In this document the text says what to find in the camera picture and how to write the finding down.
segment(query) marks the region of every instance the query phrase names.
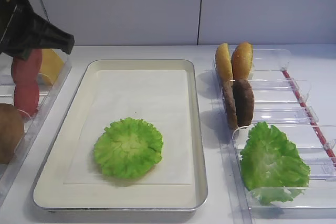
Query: green lettuce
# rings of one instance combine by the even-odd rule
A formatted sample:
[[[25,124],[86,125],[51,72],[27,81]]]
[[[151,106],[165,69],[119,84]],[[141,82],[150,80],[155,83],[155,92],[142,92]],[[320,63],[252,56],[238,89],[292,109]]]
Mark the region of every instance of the green lettuce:
[[[262,205],[293,201],[302,190],[291,187],[308,186],[310,167],[299,156],[296,145],[274,125],[260,122],[251,128],[240,154],[245,187],[253,190],[252,195]]]
[[[104,175],[138,178],[161,161],[162,135],[153,124],[126,118],[104,130],[93,150]]]

